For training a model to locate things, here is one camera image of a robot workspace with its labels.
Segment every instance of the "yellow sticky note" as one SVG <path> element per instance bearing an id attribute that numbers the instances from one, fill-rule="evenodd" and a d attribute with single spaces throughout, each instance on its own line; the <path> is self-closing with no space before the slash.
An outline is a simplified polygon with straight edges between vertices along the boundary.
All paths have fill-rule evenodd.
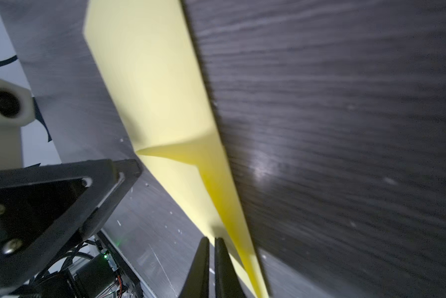
<path id="1" fill-rule="evenodd" d="M 267 298 L 180 2 L 91 0 L 84 36 L 136 154 Z"/>

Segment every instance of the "white plastic part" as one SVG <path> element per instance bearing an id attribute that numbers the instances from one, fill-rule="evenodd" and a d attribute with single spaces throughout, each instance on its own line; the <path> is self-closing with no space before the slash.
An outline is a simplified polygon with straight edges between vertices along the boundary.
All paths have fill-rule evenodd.
<path id="1" fill-rule="evenodd" d="M 14 95 L 19 101 L 16 115 L 6 117 L 0 112 L 0 170 L 21 168 L 21 126 L 35 119 L 33 99 L 28 89 L 1 79 L 0 91 Z"/>

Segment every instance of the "red wire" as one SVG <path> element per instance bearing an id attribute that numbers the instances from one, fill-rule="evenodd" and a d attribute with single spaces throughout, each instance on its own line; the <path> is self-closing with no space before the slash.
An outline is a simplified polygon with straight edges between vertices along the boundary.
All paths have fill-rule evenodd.
<path id="1" fill-rule="evenodd" d="M 122 298 L 122 279 L 120 279 L 120 275 L 117 276 L 119 278 L 119 284 L 120 284 L 120 295 L 119 298 Z"/>

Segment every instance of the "wood grain surface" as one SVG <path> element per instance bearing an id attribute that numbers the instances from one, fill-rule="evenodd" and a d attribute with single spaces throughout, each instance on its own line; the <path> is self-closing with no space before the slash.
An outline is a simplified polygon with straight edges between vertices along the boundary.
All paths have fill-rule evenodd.
<path id="1" fill-rule="evenodd" d="M 85 8 L 0 0 L 63 162 L 132 157 Z M 184 9 L 272 296 L 446 297 L 446 0 Z M 201 234 L 149 172 L 105 229 L 178 295 Z"/>

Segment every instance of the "round black hole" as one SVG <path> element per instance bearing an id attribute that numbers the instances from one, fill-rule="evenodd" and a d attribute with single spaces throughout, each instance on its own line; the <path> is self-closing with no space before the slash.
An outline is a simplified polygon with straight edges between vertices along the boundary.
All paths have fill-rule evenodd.
<path id="1" fill-rule="evenodd" d="M 0 113 L 8 118 L 14 118 L 21 110 L 21 103 L 17 97 L 7 91 L 0 91 Z"/>

